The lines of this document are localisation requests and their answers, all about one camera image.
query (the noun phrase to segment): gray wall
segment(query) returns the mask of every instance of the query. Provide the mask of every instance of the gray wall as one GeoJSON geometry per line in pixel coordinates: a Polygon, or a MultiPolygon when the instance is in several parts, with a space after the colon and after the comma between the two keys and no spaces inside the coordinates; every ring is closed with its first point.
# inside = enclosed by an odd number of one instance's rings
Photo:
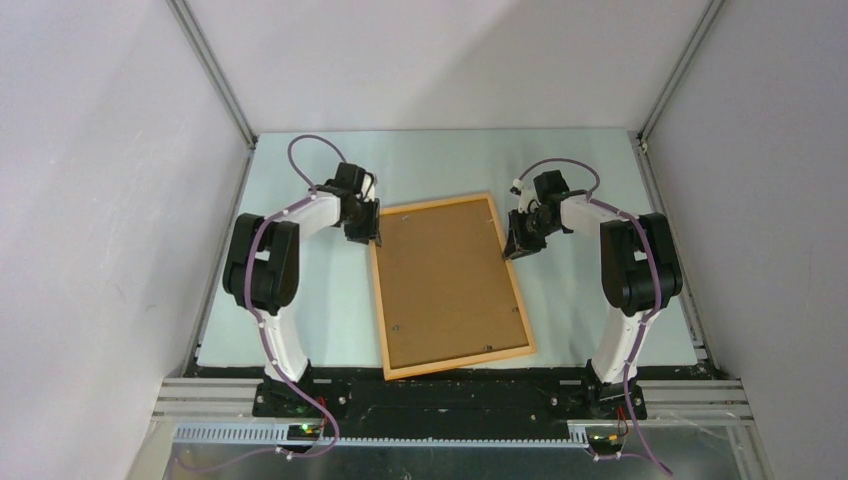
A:
{"type": "Polygon", "coordinates": [[[4,2],[0,477],[123,478],[245,148],[162,0],[4,2]]]}
{"type": "Polygon", "coordinates": [[[247,118],[260,132],[635,129],[704,5],[705,0],[192,2],[247,118]]]}
{"type": "Polygon", "coordinates": [[[843,478],[848,2],[730,2],[649,149],[778,478],[843,478]]]}

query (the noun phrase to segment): red wire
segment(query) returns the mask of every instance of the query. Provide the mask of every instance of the red wire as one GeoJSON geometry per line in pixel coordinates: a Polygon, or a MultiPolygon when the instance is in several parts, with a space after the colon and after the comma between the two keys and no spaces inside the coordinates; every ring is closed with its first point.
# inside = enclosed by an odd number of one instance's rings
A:
{"type": "Polygon", "coordinates": [[[622,433],[620,435],[622,437],[626,437],[627,434],[630,433],[630,424],[627,423],[627,414],[624,413],[624,408],[622,408],[620,406],[618,407],[618,418],[619,418],[619,421],[618,421],[619,431],[621,431],[621,423],[622,422],[624,422],[624,426],[626,427],[626,430],[624,431],[624,433],[622,433]]]}
{"type": "MultiPolygon", "coordinates": [[[[324,397],[318,397],[318,398],[316,398],[316,400],[318,400],[318,403],[320,403],[322,407],[327,408],[327,401],[324,400],[324,397]]],[[[324,420],[321,422],[321,428],[324,428],[325,425],[327,425],[327,416],[326,415],[324,415],[324,420]]]]}
{"type": "Polygon", "coordinates": [[[617,422],[616,422],[616,432],[615,433],[617,433],[618,435],[621,435],[622,434],[622,432],[621,432],[621,407],[618,407],[615,410],[615,419],[617,420],[617,422]]]}

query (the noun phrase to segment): metal frame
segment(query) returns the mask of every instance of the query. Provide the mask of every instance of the metal frame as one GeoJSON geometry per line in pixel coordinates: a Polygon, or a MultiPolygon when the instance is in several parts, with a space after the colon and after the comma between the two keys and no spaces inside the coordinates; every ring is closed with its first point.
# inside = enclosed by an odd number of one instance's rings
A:
{"type": "Polygon", "coordinates": [[[645,119],[645,123],[642,124],[642,128],[639,130],[640,139],[647,139],[653,133],[657,122],[659,122],[671,98],[677,92],[677,88],[683,82],[686,73],[692,66],[692,61],[701,49],[704,39],[715,25],[716,19],[718,19],[725,3],[727,3],[727,0],[710,0],[710,3],[707,4],[704,13],[701,14],[701,19],[698,20],[695,30],[692,31],[692,35],[689,37],[686,48],[683,49],[680,57],[677,58],[671,75],[669,75],[668,80],[663,85],[662,91],[651,107],[651,111],[648,113],[648,118],[645,119]]]}
{"type": "MultiPolygon", "coordinates": [[[[706,35],[715,24],[726,0],[710,0],[704,10],[686,48],[678,58],[671,75],[665,82],[660,95],[654,102],[651,111],[638,133],[631,133],[634,154],[645,189],[648,192],[651,207],[668,215],[657,186],[656,177],[651,167],[647,142],[653,133],[659,119],[662,117],[669,102],[685,78],[698,50],[706,35]]],[[[207,73],[219,99],[226,108],[233,123],[242,136],[245,144],[251,149],[244,170],[240,174],[239,187],[233,198],[228,215],[229,227],[222,235],[218,250],[218,263],[210,273],[207,284],[207,296],[203,309],[199,313],[191,343],[183,362],[182,373],[185,374],[195,358],[199,340],[202,338],[211,297],[214,294],[217,279],[221,270],[221,258],[228,243],[233,219],[238,212],[247,174],[253,158],[256,145],[256,135],[251,129],[247,118],[238,104],[231,86],[226,80],[215,56],[208,44],[197,19],[188,5],[188,0],[168,0],[168,4],[183,29],[186,39],[192,46],[204,71],[207,73]]],[[[716,359],[709,347],[709,336],[698,316],[695,300],[688,288],[689,280],[685,268],[684,290],[680,296],[684,316],[692,333],[693,345],[701,364],[698,368],[706,375],[715,376],[716,359]]],[[[260,379],[226,379],[226,378],[174,378],[165,379],[162,383],[159,397],[154,407],[151,425],[170,424],[173,422],[177,431],[175,441],[191,441],[192,443],[266,443],[284,445],[296,444],[289,442],[284,432],[289,425],[298,425],[304,421],[320,419],[304,418],[255,418],[252,416],[256,387],[260,379]]],[[[561,383],[576,383],[576,380],[562,380],[561,383]]],[[[743,478],[770,479],[770,470],[762,443],[754,424],[753,414],[748,405],[742,384],[738,380],[641,380],[645,407],[648,418],[642,422],[646,427],[725,427],[728,440],[734,450],[737,467],[743,478]]],[[[615,425],[613,420],[569,420],[572,438],[556,441],[528,442],[515,439],[514,441],[481,442],[453,441],[443,443],[431,441],[426,446],[448,447],[561,447],[574,448],[585,446],[585,430],[587,428],[604,428],[615,425]]],[[[405,439],[376,439],[376,438],[342,438],[343,445],[359,446],[422,446],[421,441],[411,442],[405,439]]]]}
{"type": "MultiPolygon", "coordinates": [[[[653,167],[651,167],[647,152],[642,147],[644,144],[639,140],[639,135],[635,132],[630,132],[630,140],[633,147],[633,154],[636,157],[636,163],[639,166],[639,173],[642,176],[642,184],[648,193],[648,202],[651,205],[651,209],[668,217],[671,235],[677,239],[679,236],[674,228],[674,219],[669,215],[663,203],[653,167]]],[[[686,274],[685,258],[682,252],[678,251],[677,254],[680,257],[680,269],[683,273],[683,291],[680,292],[679,296],[680,305],[683,308],[683,317],[689,326],[689,332],[692,334],[692,345],[695,347],[695,355],[698,361],[709,361],[715,368],[720,368],[720,364],[717,362],[712,350],[710,350],[709,335],[704,330],[701,317],[698,315],[698,308],[695,306],[695,298],[690,288],[691,283],[686,274]]]]}
{"type": "Polygon", "coordinates": [[[212,53],[212,47],[209,46],[209,42],[206,40],[206,36],[203,34],[203,30],[200,28],[200,25],[197,23],[197,18],[195,18],[194,12],[192,12],[188,1],[167,1],[168,5],[171,7],[171,11],[174,12],[174,17],[176,17],[177,23],[179,23],[180,28],[186,36],[186,40],[188,40],[189,45],[191,45],[191,49],[194,50],[195,55],[197,55],[197,60],[200,62],[200,65],[209,77],[209,81],[212,83],[215,93],[218,94],[218,98],[227,110],[227,114],[236,125],[236,129],[238,129],[242,140],[244,140],[247,148],[253,149],[256,145],[256,134],[253,132],[253,129],[250,128],[250,123],[248,123],[247,117],[238,103],[238,99],[233,92],[233,88],[227,81],[224,71],[221,70],[221,65],[218,64],[215,54],[212,53]]]}
{"type": "Polygon", "coordinates": [[[230,235],[232,235],[233,227],[235,226],[235,218],[238,214],[238,207],[241,204],[241,197],[244,194],[244,188],[247,185],[248,173],[253,165],[254,150],[248,151],[247,159],[244,162],[244,167],[239,173],[238,188],[233,195],[233,200],[230,205],[230,211],[227,214],[227,224],[224,231],[221,232],[221,239],[218,244],[218,249],[215,251],[215,258],[212,260],[214,267],[209,272],[209,278],[206,280],[206,293],[204,294],[203,307],[198,312],[197,318],[194,321],[194,326],[191,330],[191,338],[189,340],[186,353],[183,356],[183,363],[180,367],[180,374],[183,375],[189,368],[189,365],[196,359],[197,351],[200,347],[200,340],[203,338],[203,333],[206,331],[207,321],[212,309],[212,298],[217,289],[218,279],[221,278],[221,272],[224,269],[224,252],[227,251],[227,246],[230,244],[230,235]]]}

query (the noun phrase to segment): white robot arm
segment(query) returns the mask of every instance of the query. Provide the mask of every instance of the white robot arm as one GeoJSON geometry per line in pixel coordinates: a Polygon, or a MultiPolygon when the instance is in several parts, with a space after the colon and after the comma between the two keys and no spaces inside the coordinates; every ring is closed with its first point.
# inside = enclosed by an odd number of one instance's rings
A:
{"type": "Polygon", "coordinates": [[[569,190],[558,171],[539,175],[533,187],[525,187],[521,180],[516,180],[513,187],[513,193],[519,195],[519,205],[509,213],[504,258],[517,259],[541,251],[546,246],[545,237],[556,231],[600,239],[602,284],[610,307],[604,335],[589,363],[599,385],[630,381],[636,376],[636,367],[631,365],[625,379],[625,364],[635,363],[647,330],[661,308],[682,288],[677,253],[665,216],[652,213],[638,220],[647,232],[649,250],[661,280],[661,305],[655,308],[648,261],[636,258],[639,251],[646,249],[626,214],[590,199],[585,191],[569,190]],[[640,323],[644,324],[641,336],[640,323]]]}
{"type": "MultiPolygon", "coordinates": [[[[375,194],[376,177],[361,167],[340,163],[336,177],[300,202],[278,214],[259,242],[259,251],[268,251],[268,259],[253,260],[251,303],[261,316],[271,355],[265,374],[283,381],[279,371],[297,382],[307,369],[309,360],[303,353],[290,303],[297,293],[299,278],[299,246],[318,231],[344,226],[348,240],[367,244],[379,242],[379,200],[375,194]]],[[[227,263],[224,268],[224,290],[233,295],[239,306],[244,298],[250,246],[265,218],[243,214],[236,219],[227,263]]]]}

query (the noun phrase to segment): cork board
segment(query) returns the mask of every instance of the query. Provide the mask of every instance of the cork board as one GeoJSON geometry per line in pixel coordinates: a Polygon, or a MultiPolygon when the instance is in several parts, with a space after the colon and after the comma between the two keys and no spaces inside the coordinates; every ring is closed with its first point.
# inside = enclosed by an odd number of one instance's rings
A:
{"type": "Polygon", "coordinates": [[[387,380],[536,352],[491,194],[383,209],[371,243],[387,380]]]}

